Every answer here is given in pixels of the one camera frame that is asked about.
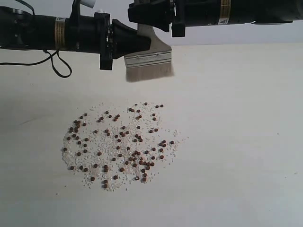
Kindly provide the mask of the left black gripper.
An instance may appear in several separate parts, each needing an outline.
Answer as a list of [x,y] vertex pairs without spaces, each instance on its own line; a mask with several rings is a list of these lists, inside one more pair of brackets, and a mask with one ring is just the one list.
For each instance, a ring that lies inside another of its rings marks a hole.
[[137,30],[117,19],[112,19],[111,24],[108,13],[95,12],[92,17],[83,16],[80,7],[80,0],[74,0],[69,18],[55,19],[56,50],[99,54],[99,68],[112,70],[113,59],[150,49],[149,37],[138,35]]

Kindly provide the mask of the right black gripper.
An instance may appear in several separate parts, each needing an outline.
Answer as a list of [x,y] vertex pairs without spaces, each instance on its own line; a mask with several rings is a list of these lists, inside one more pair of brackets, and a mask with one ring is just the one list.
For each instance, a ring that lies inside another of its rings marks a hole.
[[172,32],[172,37],[184,37],[186,27],[228,24],[231,9],[230,0],[135,0],[128,18]]

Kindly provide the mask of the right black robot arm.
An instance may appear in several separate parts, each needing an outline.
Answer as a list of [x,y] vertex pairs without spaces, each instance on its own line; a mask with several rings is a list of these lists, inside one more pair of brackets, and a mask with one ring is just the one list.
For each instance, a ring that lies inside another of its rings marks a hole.
[[184,37],[187,27],[278,25],[302,20],[301,0],[136,0],[129,21]]

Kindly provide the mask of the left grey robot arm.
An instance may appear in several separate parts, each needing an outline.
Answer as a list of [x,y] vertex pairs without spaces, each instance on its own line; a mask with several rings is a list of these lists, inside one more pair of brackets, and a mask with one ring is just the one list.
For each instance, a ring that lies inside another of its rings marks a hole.
[[36,15],[23,10],[0,8],[0,47],[11,50],[54,50],[96,53],[100,69],[112,70],[113,60],[147,51],[149,37],[138,35],[108,13],[83,16],[80,7],[93,8],[93,0],[75,0],[69,18]]

